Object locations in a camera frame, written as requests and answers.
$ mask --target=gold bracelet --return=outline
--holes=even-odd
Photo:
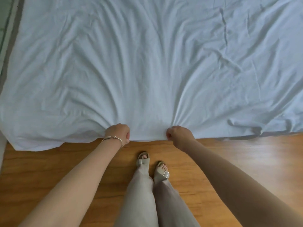
[[[118,138],[117,136],[113,136],[113,137],[112,136],[107,136],[107,137],[104,137],[101,142],[103,142],[104,140],[107,140],[107,139],[119,139],[121,141],[121,147],[120,148],[123,147],[123,141],[120,138]]]

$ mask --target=sandal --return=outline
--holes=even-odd
[[[154,170],[154,183],[155,184],[162,182],[169,178],[169,172],[160,168],[161,164],[165,164],[165,162],[163,162],[163,161],[158,162],[156,169]]]
[[[146,159],[140,159],[140,157],[142,155],[146,155],[147,158]],[[140,166],[140,165],[148,165],[149,166],[149,161],[150,161],[150,158],[149,158],[149,154],[145,151],[145,152],[142,152],[139,156],[138,156],[138,159],[137,159],[137,167]]]

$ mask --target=floorboard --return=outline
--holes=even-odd
[[[303,214],[303,134],[245,141],[199,141]],[[66,143],[42,152],[15,151],[8,144],[0,175],[0,226],[17,226],[99,142]],[[240,226],[196,164],[172,143],[155,141],[131,142],[117,153],[104,173],[82,227],[112,226],[141,151],[150,153],[151,176],[156,161],[168,164],[172,185],[201,226]]]

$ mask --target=metal buckle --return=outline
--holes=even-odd
[[[168,171],[164,171],[163,176],[164,176],[165,178],[167,178],[167,177],[169,176],[169,172],[168,172]]]

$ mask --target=pant leg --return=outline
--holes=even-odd
[[[164,180],[155,185],[153,193],[160,227],[200,227],[169,180]]]
[[[148,175],[148,165],[140,165],[127,187],[114,227],[158,227],[153,185],[154,182]]]

